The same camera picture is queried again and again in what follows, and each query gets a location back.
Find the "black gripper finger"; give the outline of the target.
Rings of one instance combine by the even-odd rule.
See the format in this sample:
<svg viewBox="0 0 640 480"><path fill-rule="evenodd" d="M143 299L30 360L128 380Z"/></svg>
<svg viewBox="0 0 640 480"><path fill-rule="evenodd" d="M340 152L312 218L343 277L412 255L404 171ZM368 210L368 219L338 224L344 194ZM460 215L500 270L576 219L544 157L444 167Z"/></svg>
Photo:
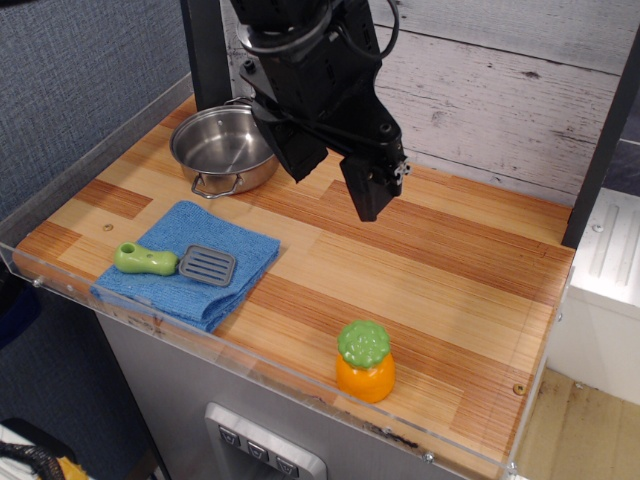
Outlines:
<svg viewBox="0 0 640 480"><path fill-rule="evenodd" d="M300 182L328 155L323 142L290 121L254 113L255 123L284 170Z"/></svg>
<svg viewBox="0 0 640 480"><path fill-rule="evenodd" d="M388 168L367 157L349 155L340 162L347 189L362 222L374 222L396 197L401 185Z"/></svg>

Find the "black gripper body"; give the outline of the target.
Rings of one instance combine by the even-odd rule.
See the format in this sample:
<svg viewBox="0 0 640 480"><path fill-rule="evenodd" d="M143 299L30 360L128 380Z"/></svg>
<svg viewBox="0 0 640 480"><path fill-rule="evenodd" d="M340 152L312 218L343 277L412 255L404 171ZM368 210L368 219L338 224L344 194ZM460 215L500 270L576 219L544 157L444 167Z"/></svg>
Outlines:
<svg viewBox="0 0 640 480"><path fill-rule="evenodd" d="M385 57L372 29L326 29L314 39L255 52L241 69L255 92L255 112L290 120L328 152L360 155L406 173L401 129L378 99Z"/></svg>

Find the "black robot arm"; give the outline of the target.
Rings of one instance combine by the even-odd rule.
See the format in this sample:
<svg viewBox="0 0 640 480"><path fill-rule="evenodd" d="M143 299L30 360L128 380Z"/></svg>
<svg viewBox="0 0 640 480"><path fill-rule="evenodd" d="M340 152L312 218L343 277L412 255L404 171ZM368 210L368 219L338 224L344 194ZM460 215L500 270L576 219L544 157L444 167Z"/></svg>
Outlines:
<svg viewBox="0 0 640 480"><path fill-rule="evenodd" d="M235 1L252 114L286 172L301 181L334 150L358 216L376 220L410 171L402 132L375 93L400 16L378 44L366 1Z"/></svg>

